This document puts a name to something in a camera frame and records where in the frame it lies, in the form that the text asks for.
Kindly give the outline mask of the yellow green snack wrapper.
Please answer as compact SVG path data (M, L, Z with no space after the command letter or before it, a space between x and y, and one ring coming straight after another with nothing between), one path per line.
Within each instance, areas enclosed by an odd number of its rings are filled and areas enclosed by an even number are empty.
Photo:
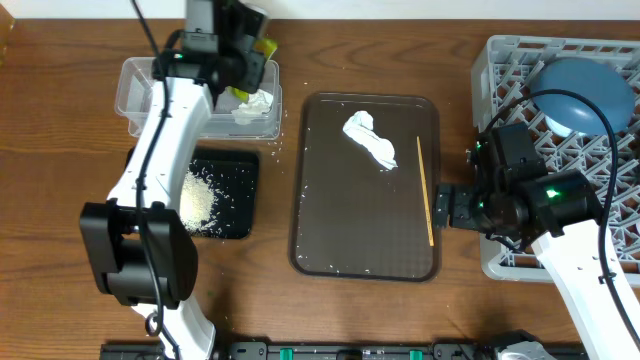
M266 60L270 60L277 49L278 43L270 38L261 38L254 44L254 50L261 53ZM249 94L245 91L231 87L230 92L233 96L244 103L247 103L249 101Z

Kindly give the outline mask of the wooden chopstick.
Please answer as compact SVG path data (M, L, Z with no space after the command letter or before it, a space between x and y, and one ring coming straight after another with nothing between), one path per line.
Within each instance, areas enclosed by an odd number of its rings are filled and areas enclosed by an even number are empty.
M423 159L423 154L422 154L422 146L421 146L420 136L416 136L416 148L417 148L417 154L418 154L418 164L419 164L418 168L419 168L419 174L420 174L420 179L421 179L421 191L422 191L422 196L423 196L423 205L424 205L424 211L425 211L425 220L426 220L428 241L429 241L429 246L431 248L433 248L434 245L435 245L435 239L434 239L434 234L433 234L431 210L430 210L430 201L429 201L427 179L426 179L426 172L425 172L425 167L424 167L424 159Z

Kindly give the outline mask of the white napkin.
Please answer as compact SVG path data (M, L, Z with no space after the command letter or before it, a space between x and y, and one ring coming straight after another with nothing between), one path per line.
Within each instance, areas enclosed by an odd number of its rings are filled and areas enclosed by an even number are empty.
M239 125L248 125L257 116L267 114L271 111L274 96L264 90L249 94L249 101L241 103L231 114L234 121Z
M398 167L393 144L390 140L379 137L375 133L374 118L367 111L356 111L344 123L342 131L351 140L364 147L386 171Z

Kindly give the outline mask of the light blue bowl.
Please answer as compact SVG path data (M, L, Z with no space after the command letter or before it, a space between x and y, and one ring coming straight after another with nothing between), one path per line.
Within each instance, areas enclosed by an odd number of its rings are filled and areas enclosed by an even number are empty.
M566 127L562 124L560 124L559 122L553 120L551 117L549 117L548 115L545 116L545 123L546 123L546 127L556 136L559 136L561 138L566 138L569 135L571 135L574 130Z

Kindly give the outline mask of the white rice pile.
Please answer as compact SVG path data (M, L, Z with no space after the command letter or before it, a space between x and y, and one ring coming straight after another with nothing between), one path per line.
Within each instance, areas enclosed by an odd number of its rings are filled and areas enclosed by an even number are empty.
M179 215L187 231L192 235L206 236L218 223L218 199L209 185L194 173L186 173Z

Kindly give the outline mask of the dark blue plate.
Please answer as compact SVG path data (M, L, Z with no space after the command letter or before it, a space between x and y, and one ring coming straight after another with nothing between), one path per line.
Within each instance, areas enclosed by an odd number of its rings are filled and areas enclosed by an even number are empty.
M596 105L614 132L628 128L635 109L631 86L611 67L590 59L565 58L543 67L531 84L533 92L549 90L534 99L536 106L553 120L581 135L604 135L598 115L583 102L558 90L576 93Z

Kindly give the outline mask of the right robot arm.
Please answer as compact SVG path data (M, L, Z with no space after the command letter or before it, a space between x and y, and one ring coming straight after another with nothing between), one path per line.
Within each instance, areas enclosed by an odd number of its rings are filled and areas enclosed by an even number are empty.
M604 210L578 170L549 173L523 123L482 132L471 185L442 183L432 223L532 249L592 359L639 356L639 302L615 254Z

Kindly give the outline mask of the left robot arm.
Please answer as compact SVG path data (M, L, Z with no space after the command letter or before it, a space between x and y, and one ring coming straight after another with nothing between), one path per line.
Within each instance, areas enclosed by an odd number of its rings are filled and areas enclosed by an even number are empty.
M79 228L98 290L144 318L166 359L209 359L216 329L193 289L198 253L178 214L188 166L218 96L258 90L268 15L238 0L189 1L184 28L153 44L152 101L125 170Z

